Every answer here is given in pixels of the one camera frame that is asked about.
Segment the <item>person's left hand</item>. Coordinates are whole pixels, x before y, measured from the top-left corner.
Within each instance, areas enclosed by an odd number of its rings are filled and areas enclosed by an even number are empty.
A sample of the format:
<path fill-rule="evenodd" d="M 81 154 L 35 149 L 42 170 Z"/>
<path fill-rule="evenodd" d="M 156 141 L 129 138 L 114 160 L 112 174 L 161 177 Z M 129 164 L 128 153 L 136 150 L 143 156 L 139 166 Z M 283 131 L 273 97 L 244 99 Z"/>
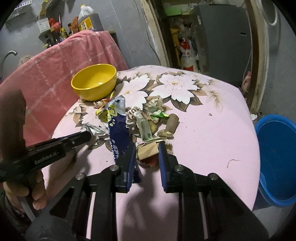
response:
<path fill-rule="evenodd" d="M 29 178 L 29 183 L 23 184 L 20 181 L 4 182 L 3 188 L 12 206 L 21 213 L 25 213 L 25 211 L 19 201 L 19 197 L 31 196 L 35 210 L 45 208 L 48 203 L 44 176 L 41 170 L 38 170 Z"/>

